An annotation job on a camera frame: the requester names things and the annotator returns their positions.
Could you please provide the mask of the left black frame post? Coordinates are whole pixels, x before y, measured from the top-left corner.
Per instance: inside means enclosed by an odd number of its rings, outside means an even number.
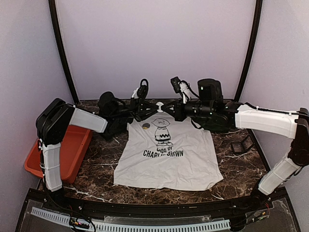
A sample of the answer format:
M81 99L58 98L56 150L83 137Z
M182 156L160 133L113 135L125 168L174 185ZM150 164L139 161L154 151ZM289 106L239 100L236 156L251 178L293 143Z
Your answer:
M59 24L58 15L57 15L56 1L55 0L49 0L48 4L49 4L49 11L50 11L50 17L51 17L51 21L52 21L54 36L55 36L56 45L57 45L57 49L58 49L58 54L59 54L60 61L61 61L61 64L62 64L65 79L66 79L67 85L69 87L69 91L70 91L70 95L72 97L72 100L75 104L77 104L77 103L79 103L79 98L78 98L78 94L77 94L77 91L76 91L76 88L75 88L75 85L74 85L74 82L73 82L73 78L72 78L72 75L71 75L71 72L70 72L70 68L69 68L67 57L66 57L64 44L63 44L63 41L62 41L60 24Z

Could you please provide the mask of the white round brooch back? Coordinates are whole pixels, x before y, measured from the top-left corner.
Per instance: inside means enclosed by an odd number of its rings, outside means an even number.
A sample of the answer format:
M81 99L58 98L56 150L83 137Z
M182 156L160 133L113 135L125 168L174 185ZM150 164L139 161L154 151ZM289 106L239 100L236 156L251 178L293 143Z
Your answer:
M158 113L163 113L164 111L162 110L162 106L163 106L164 104L162 103L162 102L157 102L156 103L156 106L157 106L157 112Z

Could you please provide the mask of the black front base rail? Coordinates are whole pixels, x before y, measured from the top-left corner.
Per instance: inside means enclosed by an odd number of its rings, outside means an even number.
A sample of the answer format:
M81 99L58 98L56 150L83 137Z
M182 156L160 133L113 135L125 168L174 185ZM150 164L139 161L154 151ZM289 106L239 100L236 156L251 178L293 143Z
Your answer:
M92 218L102 218L104 216L132 218L180 218L203 215L211 215L214 218L218 218L220 216L232 218L254 211L254 208L248 207L249 199L249 196L245 196L231 200L206 203L138 205L103 203L63 197L64 203L69 204L73 211Z

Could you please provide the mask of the white green Charlie Brown shirt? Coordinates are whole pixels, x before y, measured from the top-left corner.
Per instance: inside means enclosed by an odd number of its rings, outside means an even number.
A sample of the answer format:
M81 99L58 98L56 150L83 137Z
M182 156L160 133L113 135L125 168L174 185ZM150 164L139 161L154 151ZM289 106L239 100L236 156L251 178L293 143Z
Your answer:
M149 123L150 128L142 125ZM223 180L212 134L189 118L167 113L125 124L128 141L113 173L115 185L144 189L208 190Z

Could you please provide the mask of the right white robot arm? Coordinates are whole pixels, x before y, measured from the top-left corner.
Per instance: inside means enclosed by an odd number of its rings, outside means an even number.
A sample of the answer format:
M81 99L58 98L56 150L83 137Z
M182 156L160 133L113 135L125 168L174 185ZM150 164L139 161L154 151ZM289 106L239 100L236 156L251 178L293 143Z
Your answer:
M224 102L221 83L214 79L199 80L197 99L193 100L190 97L193 91L186 81L174 77L170 82L181 99L163 104L159 109L176 121L190 117L197 129L213 132L260 130L292 140L290 150L261 178L247 198L246 205L251 210L258 209L275 188L309 164L309 112L306 108L279 111L237 101Z

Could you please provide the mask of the black frame post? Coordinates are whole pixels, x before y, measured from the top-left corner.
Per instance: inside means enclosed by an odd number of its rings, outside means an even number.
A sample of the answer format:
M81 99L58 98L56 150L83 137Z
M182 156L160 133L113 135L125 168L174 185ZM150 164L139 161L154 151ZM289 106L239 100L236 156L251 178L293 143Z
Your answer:
M71 72L70 72L70 68L69 68L67 57L66 57L64 44L63 44L63 41L62 41L60 24L59 24L58 15L57 15L56 1L55 0L49 0L48 4L49 4L49 11L50 11L50 17L51 17L51 21L52 21L54 36L55 36L56 45L57 45L57 49L58 49L58 54L59 54L60 61L61 61L61 64L62 64L65 79L66 79L67 85L69 87L69 91L70 91L70 95L72 97L72 100L75 104L77 104L77 103L79 103L79 98L78 98L78 94L77 94L77 91L76 91L76 88L75 88L75 85L74 85L74 82L73 82L73 78L72 78L72 75L71 75Z
M262 6L263 6L263 0L256 0L255 1L255 9L254 9L254 15L253 15L253 23L252 23L252 29L250 33L250 39L248 42L248 48L242 68L242 72L240 75L239 83L237 86L237 90L234 96L234 101L239 101L241 98L241 95L244 90L245 82L248 76L250 64L252 61L253 57L253 52L255 48L255 43L256 43L256 38L258 34L258 29L259 29L259 23L260 23L260 18L261 18L261 12L262 12Z

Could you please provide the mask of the red plastic bin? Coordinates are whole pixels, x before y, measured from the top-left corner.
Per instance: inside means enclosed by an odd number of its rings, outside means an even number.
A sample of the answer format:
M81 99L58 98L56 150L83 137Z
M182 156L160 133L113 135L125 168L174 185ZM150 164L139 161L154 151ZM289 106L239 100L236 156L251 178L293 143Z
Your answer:
M73 125L68 127L60 149L60 173L64 183L74 183L92 136L93 132L89 129ZM35 142L29 152L24 168L36 177L42 178L38 142Z

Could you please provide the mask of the black brooch stand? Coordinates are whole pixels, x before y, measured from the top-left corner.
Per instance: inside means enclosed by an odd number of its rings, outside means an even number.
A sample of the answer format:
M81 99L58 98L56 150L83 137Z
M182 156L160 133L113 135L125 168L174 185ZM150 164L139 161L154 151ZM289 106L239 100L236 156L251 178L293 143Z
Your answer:
M244 154L248 152L251 148L254 147L253 139L250 135L247 135L242 141L240 142L233 142L231 143L231 149L233 154Z

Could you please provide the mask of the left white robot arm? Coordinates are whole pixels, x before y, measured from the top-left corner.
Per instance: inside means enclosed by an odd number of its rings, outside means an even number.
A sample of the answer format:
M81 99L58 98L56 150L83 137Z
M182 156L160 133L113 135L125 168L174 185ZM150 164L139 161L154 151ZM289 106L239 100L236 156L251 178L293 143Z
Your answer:
M68 199L56 192L62 189L60 149L68 127L85 128L109 140L124 132L128 123L143 121L159 109L158 105L146 101L144 96L134 95L126 104L110 91L100 96L98 108L99 112L93 113L56 98L36 120L44 186L54 192L49 197L49 203L58 211L68 207Z

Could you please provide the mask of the right black frame post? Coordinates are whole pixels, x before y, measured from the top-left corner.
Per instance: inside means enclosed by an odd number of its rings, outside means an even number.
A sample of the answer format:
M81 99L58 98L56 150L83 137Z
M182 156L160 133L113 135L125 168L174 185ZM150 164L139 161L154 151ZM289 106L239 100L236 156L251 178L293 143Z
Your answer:
M248 76L250 64L252 61L253 57L253 52L255 48L255 43L256 43L256 38L258 34L258 29L259 29L259 23L260 23L260 18L261 18L261 12L262 12L262 6L263 6L263 0L256 0L255 1L255 9L254 9L254 15L253 15L253 23L252 23L252 29L250 33L250 39L248 42L248 48L242 68L242 72L240 75L239 83L237 86L237 90L234 96L234 101L239 101L241 98L241 95L244 90L245 82Z

